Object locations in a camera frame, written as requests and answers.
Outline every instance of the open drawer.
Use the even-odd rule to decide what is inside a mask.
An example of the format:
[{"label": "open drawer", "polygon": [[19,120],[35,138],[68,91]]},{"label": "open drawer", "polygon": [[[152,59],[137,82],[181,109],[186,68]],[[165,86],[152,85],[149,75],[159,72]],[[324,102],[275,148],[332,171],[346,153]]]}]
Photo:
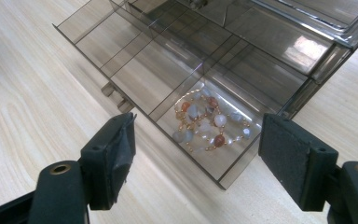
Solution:
[{"label": "open drawer", "polygon": [[291,118],[352,49],[253,1],[224,9],[221,24],[181,1],[91,0],[56,28],[227,189],[264,113]]}]

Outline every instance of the beaded bracelet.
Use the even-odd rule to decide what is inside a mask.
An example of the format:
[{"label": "beaded bracelet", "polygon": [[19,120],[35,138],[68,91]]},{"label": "beaded bracelet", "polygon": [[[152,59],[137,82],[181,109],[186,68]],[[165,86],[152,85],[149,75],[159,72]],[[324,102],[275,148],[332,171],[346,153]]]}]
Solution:
[{"label": "beaded bracelet", "polygon": [[[197,103],[205,105],[204,111],[199,111]],[[175,103],[173,108],[176,118],[180,120],[180,124],[178,130],[173,133],[172,138],[177,143],[186,143],[190,152],[193,151],[190,142],[194,139],[195,134],[207,142],[208,146],[204,148],[207,151],[231,145],[242,139],[249,139],[251,136],[250,124],[246,118],[238,112],[224,115],[218,101],[206,87],[186,93]],[[242,134],[235,137],[235,139],[225,137],[227,118],[243,126],[241,129]],[[219,134],[211,138],[208,137],[208,133],[212,132],[213,127],[218,129]]]}]

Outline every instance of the light wood surface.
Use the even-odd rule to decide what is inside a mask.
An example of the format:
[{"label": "light wood surface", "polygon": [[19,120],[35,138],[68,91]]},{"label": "light wood surface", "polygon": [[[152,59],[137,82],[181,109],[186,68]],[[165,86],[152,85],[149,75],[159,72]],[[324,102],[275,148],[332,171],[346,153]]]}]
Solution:
[{"label": "light wood surface", "polygon": [[[0,0],[0,205],[34,190],[38,173],[79,150],[112,116],[106,83],[51,25],[87,1]],[[137,113],[137,155],[112,210],[91,223],[325,223],[303,213],[259,157],[222,191]],[[358,52],[295,121],[358,160]]]}]

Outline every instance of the bracelet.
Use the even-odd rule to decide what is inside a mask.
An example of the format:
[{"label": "bracelet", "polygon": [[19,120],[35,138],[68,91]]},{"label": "bracelet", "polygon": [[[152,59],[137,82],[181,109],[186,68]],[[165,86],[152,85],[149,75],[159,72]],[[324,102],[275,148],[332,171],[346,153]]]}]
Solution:
[{"label": "bracelet", "polygon": [[[195,135],[205,141],[203,148],[207,151],[251,137],[250,124],[246,118],[238,111],[224,114],[218,100],[206,87],[186,93],[173,108],[180,123],[178,130],[172,134],[172,139],[176,143],[186,143],[190,152],[193,151],[191,142]],[[227,119],[241,126],[240,135],[230,138],[225,134]],[[210,136],[213,129],[215,133],[218,132],[216,136]]]}]

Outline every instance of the black rubber pad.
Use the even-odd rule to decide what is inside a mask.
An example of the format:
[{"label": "black rubber pad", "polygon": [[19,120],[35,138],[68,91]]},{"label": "black rubber pad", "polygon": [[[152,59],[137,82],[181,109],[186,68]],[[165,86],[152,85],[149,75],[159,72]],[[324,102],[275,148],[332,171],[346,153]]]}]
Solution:
[{"label": "black rubber pad", "polygon": [[259,156],[303,211],[322,211],[323,182],[338,153],[290,119],[266,114]]}]

